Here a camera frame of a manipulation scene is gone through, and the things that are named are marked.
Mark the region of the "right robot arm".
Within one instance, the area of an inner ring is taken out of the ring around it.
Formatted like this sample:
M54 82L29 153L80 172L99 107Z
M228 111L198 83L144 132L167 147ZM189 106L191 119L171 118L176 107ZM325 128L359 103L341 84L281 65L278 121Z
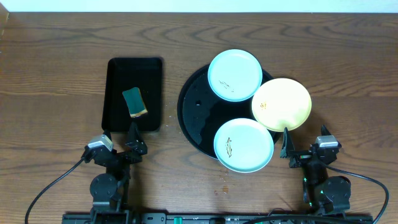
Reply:
M343 176L330 177L326 166L337 160L341 144L325 126L307 151L295 149L289 130L284 129L281 158L289 159L290 168L303 170L303 201L316 215L344 213L350 209L351 182Z

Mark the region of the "green yellow sponge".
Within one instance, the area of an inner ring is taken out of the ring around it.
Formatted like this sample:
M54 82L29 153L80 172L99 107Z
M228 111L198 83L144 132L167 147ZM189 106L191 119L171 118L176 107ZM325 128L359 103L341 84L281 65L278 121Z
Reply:
M141 91L138 87L123 91L122 94L131 118L142 116L148 112L144 100L142 99Z

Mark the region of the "round black tray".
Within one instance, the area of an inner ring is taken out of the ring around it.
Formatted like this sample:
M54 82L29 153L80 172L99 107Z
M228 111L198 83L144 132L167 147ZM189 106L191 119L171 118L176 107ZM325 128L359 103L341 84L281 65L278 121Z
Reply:
M236 118L254 119L251 99L230 102L217 96L208 83L205 65L185 82L177 102L177 116L182 133L200 152L216 159L213 140L217 130Z

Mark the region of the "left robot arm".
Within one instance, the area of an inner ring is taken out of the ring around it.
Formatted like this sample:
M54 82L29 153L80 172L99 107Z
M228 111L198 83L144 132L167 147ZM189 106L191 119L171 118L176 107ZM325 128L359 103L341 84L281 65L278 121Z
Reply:
M93 161L106 168L106 172L96 176L90 184L93 210L97 213L119 213L127 207L131 165L142 162L143 155L147 154L147 146L134 122L127 132L126 146L126 151L117 152L108 130L85 146L81 157L84 162Z

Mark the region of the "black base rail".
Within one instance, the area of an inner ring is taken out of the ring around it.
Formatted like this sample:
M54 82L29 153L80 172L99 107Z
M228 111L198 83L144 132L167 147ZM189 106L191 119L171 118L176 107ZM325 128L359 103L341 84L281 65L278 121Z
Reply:
M123 214L99 214L95 218L89 213L68 213L62 217L62 223L65 224L89 224L89 223L133 223L133 224L238 224L246 223L252 220L256 223L332 223L326 221L312 221L312 220L292 220L292 219L276 219L283 214L272 215L187 215L187 214L173 214L167 215L164 213L143 213L140 215L123 215ZM272 220L259 221L258 219L270 217ZM343 221L354 223L373 223L371 216L354 215L345 217L343 215L329 216L329 218L345 218Z

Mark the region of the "black rectangular tray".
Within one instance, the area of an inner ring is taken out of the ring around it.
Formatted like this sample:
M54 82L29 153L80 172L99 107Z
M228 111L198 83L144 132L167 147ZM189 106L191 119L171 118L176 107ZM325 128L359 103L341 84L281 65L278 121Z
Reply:
M132 122L144 132L156 131L162 119L163 65L159 57L112 58L108 62L101 127L111 132L126 132ZM138 102L147 113L132 118L124 91L140 90Z

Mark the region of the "light blue plate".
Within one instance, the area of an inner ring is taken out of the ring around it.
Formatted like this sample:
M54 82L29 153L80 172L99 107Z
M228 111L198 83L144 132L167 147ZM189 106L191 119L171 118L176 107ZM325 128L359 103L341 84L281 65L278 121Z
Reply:
M270 162L274 142L270 132L257 121L236 118L217 130L213 148L217 159L226 168L240 173L252 173Z
M249 99L261 83L261 64L255 56L244 50L230 49L219 53L208 69L210 88L226 101Z

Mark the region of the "yellow plate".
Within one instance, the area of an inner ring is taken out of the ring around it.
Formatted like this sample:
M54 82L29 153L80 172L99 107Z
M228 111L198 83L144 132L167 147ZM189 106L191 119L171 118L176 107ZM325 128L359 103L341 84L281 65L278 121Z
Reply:
M308 90L289 78L275 78L265 82L251 102L253 116L267 129L282 132L301 126L312 110Z

